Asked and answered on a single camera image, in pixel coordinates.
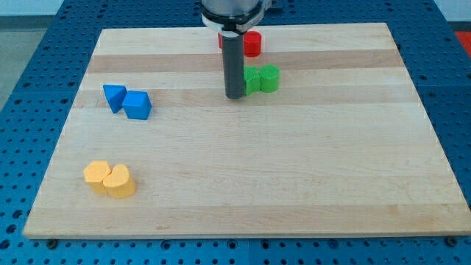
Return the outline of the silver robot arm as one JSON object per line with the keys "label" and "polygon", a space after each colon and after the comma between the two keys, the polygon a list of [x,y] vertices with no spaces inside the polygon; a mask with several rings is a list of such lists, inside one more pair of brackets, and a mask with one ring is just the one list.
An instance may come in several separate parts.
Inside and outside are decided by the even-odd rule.
{"label": "silver robot arm", "polygon": [[272,0],[201,0],[203,24],[228,38],[243,35],[257,25]]}

